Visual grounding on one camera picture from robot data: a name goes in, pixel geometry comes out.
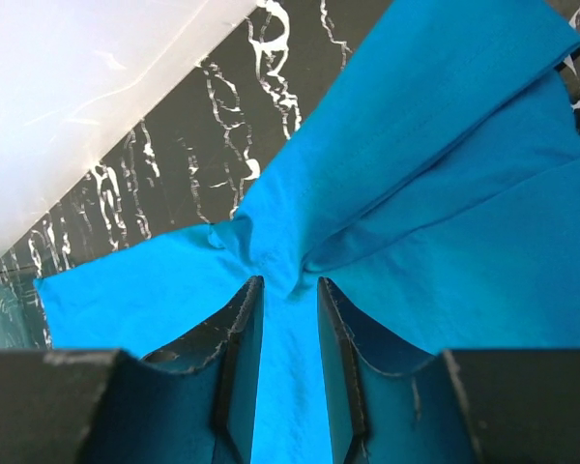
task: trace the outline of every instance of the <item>black plastic part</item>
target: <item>black plastic part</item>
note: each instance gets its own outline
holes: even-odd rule
[[[263,280],[145,362],[0,351],[0,464],[250,461]]]
[[[580,351],[432,357],[318,292],[335,463],[580,463]]]

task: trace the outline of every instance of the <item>black marble surface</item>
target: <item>black marble surface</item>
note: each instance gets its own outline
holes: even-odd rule
[[[391,1],[260,1],[0,259],[34,343],[51,343],[35,277],[231,218]],[[580,0],[550,3],[580,31]],[[563,76],[580,130],[580,57]]]

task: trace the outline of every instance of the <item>folded cloth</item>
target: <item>folded cloth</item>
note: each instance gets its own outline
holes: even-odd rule
[[[253,462],[331,462],[314,284],[422,349],[580,347],[580,137],[541,0],[397,0],[235,218],[39,280],[56,347],[143,355],[265,278]]]

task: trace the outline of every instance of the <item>cloth fold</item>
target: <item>cloth fold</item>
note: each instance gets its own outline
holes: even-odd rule
[[[37,282],[56,347],[155,350],[265,278],[253,462],[331,462],[315,281],[415,343],[580,346],[580,137],[541,0],[397,0],[235,218]]]

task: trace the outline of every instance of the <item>towel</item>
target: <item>towel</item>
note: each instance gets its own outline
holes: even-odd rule
[[[315,283],[420,348],[580,347],[580,137],[541,0],[396,0],[233,220],[37,281],[56,347],[141,356],[265,278],[252,462],[331,462]]]

